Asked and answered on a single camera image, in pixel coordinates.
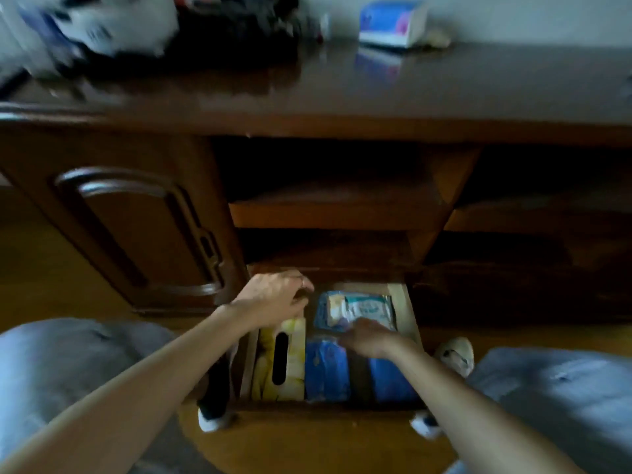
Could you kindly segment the person's right hand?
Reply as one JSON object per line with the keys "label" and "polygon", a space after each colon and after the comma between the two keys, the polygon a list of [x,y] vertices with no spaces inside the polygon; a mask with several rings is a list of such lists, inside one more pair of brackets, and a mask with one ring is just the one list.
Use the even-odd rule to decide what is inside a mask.
{"label": "person's right hand", "polygon": [[415,342],[387,329],[382,324],[359,318],[338,337],[337,343],[365,358],[394,361],[405,349],[415,347]]}

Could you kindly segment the person's left hand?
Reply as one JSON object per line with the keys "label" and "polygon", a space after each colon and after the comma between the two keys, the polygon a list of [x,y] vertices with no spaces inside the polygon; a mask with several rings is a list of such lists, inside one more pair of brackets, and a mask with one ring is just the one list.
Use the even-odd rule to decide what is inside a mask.
{"label": "person's left hand", "polygon": [[239,333],[304,317],[304,313],[287,314],[282,307],[282,273],[254,275],[230,303],[230,318]]}

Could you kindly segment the person's left forearm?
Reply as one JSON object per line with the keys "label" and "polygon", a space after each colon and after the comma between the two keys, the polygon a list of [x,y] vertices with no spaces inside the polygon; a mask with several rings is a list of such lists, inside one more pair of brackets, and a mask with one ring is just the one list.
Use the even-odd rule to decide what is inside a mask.
{"label": "person's left forearm", "polygon": [[0,463],[0,474],[126,474],[209,367],[252,329],[236,306],[68,407]]}

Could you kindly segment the person's right forearm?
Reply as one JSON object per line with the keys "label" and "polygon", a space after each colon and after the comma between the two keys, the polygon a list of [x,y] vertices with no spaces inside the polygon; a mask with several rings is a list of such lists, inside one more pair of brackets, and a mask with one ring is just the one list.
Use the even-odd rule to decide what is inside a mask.
{"label": "person's right forearm", "polygon": [[388,339],[383,353],[404,374],[471,474],[585,474],[549,440],[419,345]]}

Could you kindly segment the light blue wipes packet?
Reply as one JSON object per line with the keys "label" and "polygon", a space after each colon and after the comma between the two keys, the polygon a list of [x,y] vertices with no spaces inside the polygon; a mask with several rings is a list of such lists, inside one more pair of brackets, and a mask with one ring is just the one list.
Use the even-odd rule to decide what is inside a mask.
{"label": "light blue wipes packet", "polygon": [[326,291],[319,296],[313,326],[320,330],[344,332],[360,318],[373,320],[395,331],[396,318],[391,296]]}

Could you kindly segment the dark blue packet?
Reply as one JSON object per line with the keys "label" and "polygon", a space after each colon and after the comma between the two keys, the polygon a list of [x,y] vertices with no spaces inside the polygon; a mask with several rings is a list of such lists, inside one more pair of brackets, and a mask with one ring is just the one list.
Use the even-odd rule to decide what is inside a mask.
{"label": "dark blue packet", "polygon": [[368,359],[375,401],[379,404],[417,403],[420,397],[399,368],[387,359]]}
{"label": "dark blue packet", "polygon": [[335,340],[306,341],[304,389],[309,403],[346,403],[351,399],[347,354]]}

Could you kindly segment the wooden drawer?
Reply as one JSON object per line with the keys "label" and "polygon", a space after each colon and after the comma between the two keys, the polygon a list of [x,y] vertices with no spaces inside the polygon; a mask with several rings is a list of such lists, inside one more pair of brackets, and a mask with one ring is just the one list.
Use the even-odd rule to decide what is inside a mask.
{"label": "wooden drawer", "polygon": [[[348,291],[353,293],[382,294],[392,298],[394,315],[396,318],[396,330],[402,336],[421,343],[420,333],[416,324],[415,313],[409,298],[406,284],[403,283],[379,283],[379,282],[343,282],[334,281],[332,276],[325,273],[312,273],[315,290],[310,296],[308,306],[304,310],[306,324],[306,341],[315,338],[333,339],[337,342],[342,332],[316,329],[313,326],[315,312],[319,296],[326,291]],[[240,342],[240,347],[233,367],[240,376],[234,381],[235,394],[229,404],[230,408],[239,412],[281,412],[315,416],[341,416],[343,414],[365,415],[369,413],[415,413],[422,410],[423,401],[417,403],[379,404],[375,401],[372,390],[372,379],[368,366],[368,359],[358,356],[356,353],[346,351],[350,369],[351,399],[346,403],[309,403],[304,401],[278,401],[264,402],[252,401],[250,389],[255,362],[258,356],[259,330],[248,336],[248,344]]]}

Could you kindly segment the yellow tissue box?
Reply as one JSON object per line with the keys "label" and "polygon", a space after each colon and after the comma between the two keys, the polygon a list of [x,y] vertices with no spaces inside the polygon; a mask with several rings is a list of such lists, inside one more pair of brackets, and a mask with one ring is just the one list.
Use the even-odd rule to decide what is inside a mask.
{"label": "yellow tissue box", "polygon": [[304,401],[306,324],[304,318],[263,328],[252,375],[252,401]]}

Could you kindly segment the person's right black shoe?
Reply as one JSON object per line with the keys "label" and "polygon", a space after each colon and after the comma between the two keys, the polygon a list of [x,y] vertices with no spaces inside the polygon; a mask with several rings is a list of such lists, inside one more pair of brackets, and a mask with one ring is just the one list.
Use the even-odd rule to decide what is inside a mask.
{"label": "person's right black shoe", "polygon": [[[466,337],[456,337],[442,343],[435,349],[432,356],[464,379],[475,367],[473,347]],[[443,435],[442,428],[428,407],[417,411],[409,424],[426,440],[435,440]]]}

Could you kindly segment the person's black shoe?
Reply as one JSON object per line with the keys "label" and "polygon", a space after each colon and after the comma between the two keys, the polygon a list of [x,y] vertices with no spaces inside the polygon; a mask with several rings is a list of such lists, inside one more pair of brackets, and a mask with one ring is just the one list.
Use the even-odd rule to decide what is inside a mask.
{"label": "person's black shoe", "polygon": [[[442,343],[435,349],[432,356],[464,379],[475,367],[473,347],[466,337],[456,337]],[[435,440],[443,435],[442,428],[428,407],[417,411],[409,424],[426,440]]]}
{"label": "person's black shoe", "polygon": [[236,415],[229,409],[233,395],[231,364],[238,350],[234,344],[207,371],[207,390],[197,401],[198,424],[205,433],[230,427]]}

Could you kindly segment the person's left black shoe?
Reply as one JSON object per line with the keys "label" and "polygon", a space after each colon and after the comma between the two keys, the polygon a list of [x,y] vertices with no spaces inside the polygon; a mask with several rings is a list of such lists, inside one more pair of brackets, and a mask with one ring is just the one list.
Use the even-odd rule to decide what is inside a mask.
{"label": "person's left black shoe", "polygon": [[197,401],[198,424],[205,433],[230,427],[236,415],[229,409],[233,395],[231,364],[238,350],[234,344],[207,371],[207,390]]}

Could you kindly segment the brown cabinet door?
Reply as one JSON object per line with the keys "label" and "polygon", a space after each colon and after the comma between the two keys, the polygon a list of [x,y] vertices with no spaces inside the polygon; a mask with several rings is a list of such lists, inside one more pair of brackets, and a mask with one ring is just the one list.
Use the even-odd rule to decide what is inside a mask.
{"label": "brown cabinet door", "polygon": [[53,181],[60,200],[133,287],[153,296],[212,296],[223,261],[172,179],[122,167],[78,167]]}

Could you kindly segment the dark brown wooden cabinet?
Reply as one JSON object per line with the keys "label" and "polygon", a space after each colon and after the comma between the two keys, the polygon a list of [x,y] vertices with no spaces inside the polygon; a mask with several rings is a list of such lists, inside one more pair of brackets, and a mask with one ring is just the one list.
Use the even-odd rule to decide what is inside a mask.
{"label": "dark brown wooden cabinet", "polygon": [[[183,187],[225,288],[133,287],[54,187],[91,166]],[[33,80],[0,102],[0,173],[146,316],[297,269],[406,284],[424,324],[632,322],[632,48],[330,44],[255,71]]]}

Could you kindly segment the person's right leg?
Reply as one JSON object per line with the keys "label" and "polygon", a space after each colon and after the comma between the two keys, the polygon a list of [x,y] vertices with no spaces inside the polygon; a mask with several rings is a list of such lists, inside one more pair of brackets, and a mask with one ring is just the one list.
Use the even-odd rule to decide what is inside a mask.
{"label": "person's right leg", "polygon": [[466,381],[588,474],[632,474],[632,358],[496,348]]}

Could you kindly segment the person's leg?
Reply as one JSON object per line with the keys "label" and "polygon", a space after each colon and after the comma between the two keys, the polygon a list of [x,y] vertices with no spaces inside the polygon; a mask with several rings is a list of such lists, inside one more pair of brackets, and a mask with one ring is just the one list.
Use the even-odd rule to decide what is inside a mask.
{"label": "person's leg", "polygon": [[[64,318],[0,335],[0,463],[71,405],[177,339],[145,322]],[[183,435],[174,413],[126,474],[224,474]]]}
{"label": "person's leg", "polygon": [[632,474],[632,358],[496,348],[466,381],[588,474]]}

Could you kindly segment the person's left leg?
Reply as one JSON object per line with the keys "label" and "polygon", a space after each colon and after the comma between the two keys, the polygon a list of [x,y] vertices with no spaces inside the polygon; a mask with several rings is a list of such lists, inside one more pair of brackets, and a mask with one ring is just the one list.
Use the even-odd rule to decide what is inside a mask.
{"label": "person's left leg", "polygon": [[[145,322],[64,318],[0,335],[0,463],[71,405],[177,339]],[[126,474],[224,474],[183,435],[174,413]]]}

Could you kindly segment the black bag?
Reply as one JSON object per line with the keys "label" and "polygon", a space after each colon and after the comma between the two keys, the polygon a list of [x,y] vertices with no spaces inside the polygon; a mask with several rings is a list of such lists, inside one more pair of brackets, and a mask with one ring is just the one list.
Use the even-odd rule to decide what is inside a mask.
{"label": "black bag", "polygon": [[254,66],[293,61],[303,37],[300,0],[174,0],[171,63]]}

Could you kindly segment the white and blue tissue box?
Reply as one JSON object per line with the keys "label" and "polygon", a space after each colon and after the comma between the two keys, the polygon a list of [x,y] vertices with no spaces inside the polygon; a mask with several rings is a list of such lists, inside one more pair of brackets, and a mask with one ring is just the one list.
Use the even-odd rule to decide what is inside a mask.
{"label": "white and blue tissue box", "polygon": [[418,45],[426,30],[429,4],[424,0],[379,0],[359,13],[360,43],[408,49]]}

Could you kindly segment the white plastic bag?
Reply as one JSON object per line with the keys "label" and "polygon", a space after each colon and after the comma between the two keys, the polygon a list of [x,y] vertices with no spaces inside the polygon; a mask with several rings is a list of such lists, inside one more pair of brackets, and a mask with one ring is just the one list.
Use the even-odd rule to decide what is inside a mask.
{"label": "white plastic bag", "polygon": [[109,57],[160,57],[179,31],[174,0],[63,0],[51,15],[69,41]]}

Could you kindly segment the clear plastic bag blue print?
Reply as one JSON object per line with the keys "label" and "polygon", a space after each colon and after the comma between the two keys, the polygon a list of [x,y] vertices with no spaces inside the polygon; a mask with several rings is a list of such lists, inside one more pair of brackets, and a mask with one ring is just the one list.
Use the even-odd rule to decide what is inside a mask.
{"label": "clear plastic bag blue print", "polygon": [[0,0],[0,58],[36,79],[72,76],[85,55],[54,20],[66,1]]}

